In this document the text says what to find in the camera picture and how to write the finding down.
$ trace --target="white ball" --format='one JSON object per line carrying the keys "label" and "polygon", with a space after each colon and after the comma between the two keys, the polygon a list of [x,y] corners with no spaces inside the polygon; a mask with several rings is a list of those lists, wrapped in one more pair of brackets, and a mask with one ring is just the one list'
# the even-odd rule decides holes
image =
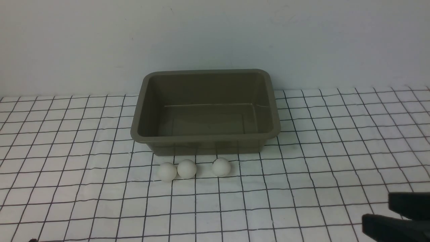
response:
{"label": "white ball", "polygon": [[178,165],[178,175],[184,179],[194,177],[197,167],[192,160],[183,160]]}
{"label": "white ball", "polygon": [[212,172],[218,177],[227,176],[230,173],[230,169],[230,163],[224,158],[218,158],[212,164]]}
{"label": "white ball", "polygon": [[169,162],[163,163],[158,167],[157,175],[160,180],[170,182],[176,177],[176,167]]}

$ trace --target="black grid line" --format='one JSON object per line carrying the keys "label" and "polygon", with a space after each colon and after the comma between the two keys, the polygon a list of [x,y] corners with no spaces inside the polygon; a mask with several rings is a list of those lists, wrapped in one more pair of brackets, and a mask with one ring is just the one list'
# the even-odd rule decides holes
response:
{"label": "black grid line", "polygon": [[[311,114],[311,112],[310,112],[309,108],[308,108],[307,110],[308,110],[308,112],[309,112],[309,116],[311,116],[311,117],[312,117],[312,114]],[[318,132],[317,132],[316,134],[317,134],[317,136],[318,136],[318,140],[321,142],[321,137],[319,136]],[[323,149],[323,151],[324,151],[324,155],[327,157],[326,150],[324,149],[324,147],[322,147],[322,149]],[[346,205],[345,205],[345,200],[344,200],[344,198],[343,198],[343,195],[342,195],[342,193],[341,193],[341,189],[340,189],[340,187],[339,187],[339,182],[338,182],[338,180],[337,180],[337,178],[336,178],[336,176],[335,176],[335,174],[334,174],[334,172],[333,172],[333,169],[332,169],[332,166],[330,165],[330,163],[329,163],[329,167],[330,167],[330,170],[332,171],[332,176],[335,178],[336,186],[337,186],[338,192],[339,192],[339,194],[340,194],[340,197],[341,197],[341,199],[342,199],[342,203],[344,204],[345,211],[347,211],[347,207],[346,207]],[[322,216],[323,216],[323,218],[324,218],[324,213],[323,213],[323,211],[322,211],[322,209],[321,209],[321,204],[319,203],[319,201],[318,201],[318,206],[319,206],[320,211],[321,211],[321,214],[322,214]],[[348,220],[349,220],[349,222],[352,224],[351,216],[349,215],[349,213],[348,213],[348,212],[347,212],[347,215],[348,215]],[[356,240],[358,241],[357,231],[355,231],[354,227],[353,227],[353,231],[354,231],[355,238],[356,238]]]}
{"label": "black grid line", "polygon": [[[110,155],[109,155],[109,159],[108,159],[108,161],[107,161],[107,165],[106,165],[106,167],[109,167],[109,163],[110,163],[110,161],[111,161],[111,157],[112,157],[112,152],[113,152],[113,150],[114,150],[114,146],[113,146],[113,144],[112,144],[112,147],[111,147],[111,153],[110,153]],[[104,173],[104,177],[103,177],[103,184],[101,185],[100,193],[99,193],[99,195],[98,195],[97,203],[96,203],[96,205],[95,205],[95,209],[94,209],[94,217],[95,217],[95,214],[97,213],[98,202],[100,201],[100,196],[101,196],[101,193],[103,192],[103,185],[104,185],[104,181],[106,180],[106,176],[107,176],[107,174],[108,174],[107,172],[105,172],[105,173]],[[93,228],[94,228],[94,222],[95,222],[95,219],[93,219],[93,220],[92,220],[91,230],[90,230],[90,232],[89,232],[89,234],[90,234],[90,235],[92,234],[92,230],[93,230]]]}
{"label": "black grid line", "polygon": [[[329,228],[345,225],[352,227],[352,230],[348,233],[359,241],[361,231],[357,230],[356,227],[360,225],[358,217],[362,213],[379,214],[385,212],[383,209],[386,209],[387,198],[382,199],[376,192],[386,193],[392,189],[394,191],[398,189],[401,191],[430,191],[430,161],[426,158],[430,154],[430,136],[428,136],[430,119],[426,118],[426,115],[429,114],[428,105],[430,102],[430,90],[428,87],[384,90],[352,88],[348,90],[333,89],[330,92],[297,90],[291,92],[277,91],[275,94],[277,103],[280,105],[279,112],[280,114],[283,113],[281,122],[284,129],[281,131],[281,136],[268,141],[263,151],[257,156],[226,155],[225,158],[234,165],[234,169],[232,168],[232,170],[236,171],[234,174],[221,178],[208,176],[207,174],[205,176],[197,174],[189,179],[194,183],[192,185],[194,191],[190,187],[187,190],[189,192],[185,193],[175,193],[176,187],[179,187],[175,181],[170,183],[168,190],[154,193],[158,189],[165,189],[160,185],[161,181],[154,175],[154,171],[159,164],[154,162],[154,155],[148,149],[133,142],[129,135],[125,134],[130,129],[132,116],[129,114],[130,109],[135,105],[136,95],[1,98],[0,104],[3,106],[0,105],[2,118],[2,122],[0,122],[0,202],[2,203],[0,207],[0,226],[15,226],[15,229],[11,231],[11,237],[7,238],[7,240],[21,239],[23,227],[38,226],[40,224],[42,227],[36,230],[38,234],[33,234],[31,237],[43,239],[41,236],[45,237],[47,233],[55,234],[55,236],[46,238],[47,242],[90,241],[93,239],[117,241],[127,238],[142,239],[144,241],[144,238],[160,236],[165,236],[169,241],[172,236],[192,236],[197,241],[199,236],[209,236],[211,233],[220,235],[219,240],[225,240],[227,233],[230,232],[241,233],[243,240],[246,241],[252,241],[255,239],[254,236],[270,236],[272,238],[272,233],[274,239],[279,240],[278,233],[281,230],[292,229],[300,231],[300,235],[297,236],[301,237],[299,240],[302,241],[308,240],[310,235],[315,236],[315,234],[310,233],[317,233],[321,238],[332,241],[333,237]],[[77,101],[75,104],[78,103],[79,107],[71,106],[72,101]],[[351,110],[355,106],[361,109],[363,113],[352,113]],[[92,108],[96,108],[99,112],[101,110],[100,115],[97,115],[97,117],[85,116],[88,110],[93,110]],[[79,114],[78,116],[80,117],[71,116],[68,110]],[[315,110],[327,111],[326,114],[315,116]],[[55,119],[52,116],[47,118],[50,111],[55,111],[57,115],[54,117]],[[380,120],[381,118],[384,118],[385,121],[377,123],[376,119]],[[350,119],[351,124],[343,125],[340,123],[341,126],[339,127],[339,123],[335,122],[335,120],[347,119]],[[363,122],[365,119],[371,120],[371,123]],[[332,126],[321,126],[325,122],[331,122]],[[299,130],[296,129],[296,124],[300,124]],[[396,133],[392,135],[386,133],[387,130],[392,130],[392,132]],[[59,142],[56,140],[57,134],[62,131],[71,131],[73,141],[68,142],[65,139]],[[366,132],[370,131],[374,132],[375,135],[366,134]],[[113,132],[113,138],[112,134],[104,137],[99,136],[99,134]],[[337,138],[330,140],[331,137],[327,138],[320,132],[325,132],[325,135],[335,135]],[[341,133],[343,135],[354,133],[354,135],[347,136],[344,139]],[[39,134],[43,134],[44,137],[54,137],[54,139],[37,140]],[[288,139],[290,134],[295,137],[296,141],[286,140],[286,137]],[[78,140],[79,135],[83,135],[84,139]],[[422,141],[424,144],[417,144],[416,142],[421,139],[425,139]],[[108,150],[100,149],[107,143],[112,145]],[[120,146],[121,144],[129,144],[132,148],[131,150],[129,148],[115,148],[117,147],[116,145]],[[362,149],[351,150],[350,146],[355,144],[362,145]],[[383,146],[371,147],[371,144],[381,144]],[[85,149],[71,153],[75,145],[78,147],[86,146],[89,151]],[[343,147],[345,152],[333,152],[326,148],[337,146]],[[69,150],[51,153],[51,150],[55,149],[54,147],[63,147]],[[316,151],[310,151],[311,147],[315,147]],[[30,155],[30,152],[33,152],[32,150],[39,149],[46,149],[46,151]],[[22,155],[18,155],[17,151],[24,152]],[[176,164],[181,159],[180,156],[166,158],[167,161],[170,160]],[[50,164],[53,164],[52,161],[58,161],[59,164],[55,165],[55,168],[47,167],[48,160],[51,161]],[[194,155],[194,160],[199,167],[208,168],[212,163],[210,159],[200,160],[200,156],[197,155]],[[261,169],[261,172],[250,174],[250,168]],[[129,179],[131,171],[134,172],[133,169],[139,169],[139,171],[143,172],[141,179]],[[72,174],[71,172],[75,172],[80,177],[66,183],[61,182],[66,173]],[[108,173],[118,173],[121,178],[108,180]],[[374,173],[379,174],[381,178],[372,182],[366,181],[363,184],[361,175]],[[39,180],[42,177],[52,177],[54,174],[59,174],[59,177],[55,178],[52,183],[39,184]],[[345,177],[343,177],[345,174],[356,177],[357,181],[346,182]],[[273,180],[281,175],[285,175],[285,183],[288,186],[269,187],[269,179]],[[329,182],[321,180],[321,177],[328,179]],[[197,191],[198,182],[209,182],[214,179],[218,183],[216,191],[214,189]],[[230,186],[237,186],[237,189],[225,190],[226,185],[224,182],[221,184],[222,179],[236,181],[236,183],[232,182]],[[108,186],[118,186],[123,190],[115,197],[101,197],[103,187]],[[83,197],[79,197],[81,191],[85,193],[86,189],[91,189],[92,187],[95,190],[90,191],[96,194],[86,193]],[[138,192],[139,194],[130,195],[129,188],[130,191]],[[48,196],[50,201],[36,200],[31,202],[32,197],[37,194],[36,191],[40,189],[53,191],[53,194]],[[72,194],[73,197],[69,200],[54,199],[57,196],[62,196],[62,194],[56,195],[59,190],[73,190],[75,192],[76,189],[76,194]],[[340,201],[322,204],[317,190],[325,191],[326,189],[335,190],[337,196],[340,196]],[[297,197],[293,197],[294,194],[299,194],[305,190],[313,191],[312,196],[315,196],[316,199],[314,204],[305,204],[298,200]],[[358,191],[362,197],[354,197],[350,194],[350,191]],[[246,202],[249,201],[245,197],[259,194],[256,192],[264,192],[264,200],[267,198],[267,203],[247,207]],[[291,198],[288,201],[278,202],[274,206],[272,202],[276,201],[277,194],[285,194]],[[218,196],[219,210],[197,210],[197,197],[200,199],[205,195],[208,197]],[[221,205],[226,202],[223,200],[224,195],[240,198],[243,202],[243,208],[223,209]],[[144,204],[144,214],[123,213],[126,201],[138,201],[137,199],[148,201],[150,198],[167,197],[170,198],[169,204],[166,204],[166,207],[158,212],[148,212],[148,202],[146,202]],[[172,210],[173,205],[177,206],[177,204],[174,204],[173,198],[178,197],[186,199],[184,201],[189,201],[189,211]],[[91,202],[95,204],[95,208],[89,210],[89,216],[74,216],[72,214],[77,209],[78,202]],[[100,202],[119,204],[118,207],[112,207],[118,213],[97,214],[97,207]],[[34,213],[36,207],[47,209],[46,214],[43,212],[43,216],[29,217],[27,213]],[[64,211],[64,216],[49,217],[48,215],[54,207],[67,208]],[[318,210],[322,220],[309,225],[306,222],[309,218],[306,218],[306,215],[303,214],[303,209],[308,208],[314,211]],[[331,209],[340,208],[342,211],[344,210],[345,215],[335,222],[329,221],[332,219],[331,215],[323,212],[323,210],[328,211],[327,209],[331,211]],[[285,226],[274,223],[275,216],[279,217],[278,214],[275,214],[274,209],[280,209],[279,211],[294,210],[295,218],[293,220],[297,220],[297,222]],[[15,218],[9,217],[5,219],[5,216],[2,215],[15,210],[18,211]],[[223,223],[223,215],[226,212],[238,211],[245,213],[245,220],[241,222],[243,223],[241,227],[244,229],[232,230],[227,224]],[[193,232],[177,233],[177,229],[173,231],[172,215],[178,217],[186,215],[189,217],[192,214],[194,215],[194,224],[191,225],[194,227]],[[198,230],[197,228],[201,226],[201,221],[197,221],[197,217],[203,214],[219,215],[220,229]],[[257,224],[255,223],[255,214],[270,215],[272,221],[267,220],[265,224]],[[166,219],[165,225],[168,226],[168,230],[156,233],[148,231],[149,227],[154,228],[153,224],[149,223],[158,223],[158,219],[163,216]],[[139,228],[138,233],[133,235],[124,234],[120,230],[121,221],[124,219],[139,219],[143,223],[143,227]],[[96,220],[104,221],[107,224],[115,221],[116,224],[106,230],[112,232],[101,233],[96,231],[97,233],[94,233]],[[77,223],[87,222],[91,222],[92,225],[91,228],[87,228],[89,231],[86,233],[88,234],[83,235],[85,238],[82,238],[82,236],[77,237],[76,234],[73,234],[73,231],[76,232]],[[56,231],[53,231],[53,224],[58,226]]]}

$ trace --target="olive green tray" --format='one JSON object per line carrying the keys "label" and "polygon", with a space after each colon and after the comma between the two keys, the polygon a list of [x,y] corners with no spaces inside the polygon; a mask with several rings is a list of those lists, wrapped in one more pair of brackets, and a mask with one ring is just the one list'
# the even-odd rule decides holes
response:
{"label": "olive green tray", "polygon": [[270,76],[258,69],[151,73],[131,128],[155,155],[257,153],[279,132]]}

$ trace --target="table surface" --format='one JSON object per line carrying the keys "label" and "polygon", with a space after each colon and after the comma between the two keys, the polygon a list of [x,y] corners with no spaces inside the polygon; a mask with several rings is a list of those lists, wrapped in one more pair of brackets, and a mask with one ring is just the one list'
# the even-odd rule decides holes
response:
{"label": "table surface", "polygon": [[[0,100],[0,241],[373,241],[388,192],[430,191],[427,87],[275,91],[282,131],[259,154],[154,156],[137,96]],[[196,178],[160,181],[183,159]]]}

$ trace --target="white grid mat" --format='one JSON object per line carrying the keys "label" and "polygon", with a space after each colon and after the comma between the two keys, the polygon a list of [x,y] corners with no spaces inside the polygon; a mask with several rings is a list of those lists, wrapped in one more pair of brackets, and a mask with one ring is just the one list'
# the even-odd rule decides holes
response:
{"label": "white grid mat", "polygon": [[[372,241],[361,215],[430,191],[427,87],[275,94],[281,134],[223,178],[134,143],[136,96],[2,98],[0,241]],[[196,178],[154,175],[185,158]]]}

